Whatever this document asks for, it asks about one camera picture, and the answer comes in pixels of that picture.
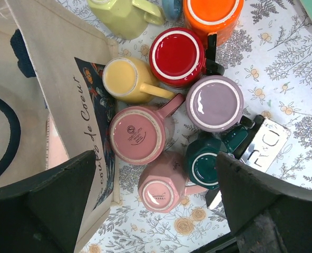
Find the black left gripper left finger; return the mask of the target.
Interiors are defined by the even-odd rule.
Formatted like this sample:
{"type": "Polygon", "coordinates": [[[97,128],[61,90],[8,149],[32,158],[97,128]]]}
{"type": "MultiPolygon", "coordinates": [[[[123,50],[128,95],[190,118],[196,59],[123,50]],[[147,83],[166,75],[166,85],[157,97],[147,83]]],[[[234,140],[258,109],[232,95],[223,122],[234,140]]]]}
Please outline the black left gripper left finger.
{"type": "Polygon", "coordinates": [[[96,172],[94,151],[0,188],[0,252],[73,252],[96,172]]]}

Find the blue butterfly mug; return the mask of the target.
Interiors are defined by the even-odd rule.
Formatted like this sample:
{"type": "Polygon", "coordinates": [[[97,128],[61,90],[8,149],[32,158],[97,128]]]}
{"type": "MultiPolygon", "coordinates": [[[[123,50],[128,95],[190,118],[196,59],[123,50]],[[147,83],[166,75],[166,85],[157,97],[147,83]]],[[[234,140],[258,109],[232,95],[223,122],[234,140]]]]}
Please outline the blue butterfly mug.
{"type": "Polygon", "coordinates": [[[183,0],[162,0],[162,8],[166,19],[175,22],[182,14],[183,0]]]}

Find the lime green mug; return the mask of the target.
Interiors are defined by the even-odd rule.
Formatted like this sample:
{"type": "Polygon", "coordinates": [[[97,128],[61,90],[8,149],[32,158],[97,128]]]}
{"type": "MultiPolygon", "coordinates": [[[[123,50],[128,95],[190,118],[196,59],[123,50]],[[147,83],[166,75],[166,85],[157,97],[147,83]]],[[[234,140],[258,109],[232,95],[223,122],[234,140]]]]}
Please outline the lime green mug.
{"type": "Polygon", "coordinates": [[[163,25],[165,15],[146,0],[89,0],[92,13],[116,36],[125,40],[139,37],[149,24],[163,25]]]}

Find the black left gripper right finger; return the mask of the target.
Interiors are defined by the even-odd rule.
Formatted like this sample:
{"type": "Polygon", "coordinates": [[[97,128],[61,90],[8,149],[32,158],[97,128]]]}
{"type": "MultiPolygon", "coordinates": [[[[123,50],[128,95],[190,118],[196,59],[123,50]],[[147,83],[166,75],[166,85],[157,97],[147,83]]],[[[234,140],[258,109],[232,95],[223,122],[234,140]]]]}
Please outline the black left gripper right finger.
{"type": "Polygon", "coordinates": [[[230,232],[198,252],[312,252],[312,190],[223,152],[216,171],[230,232]]]}

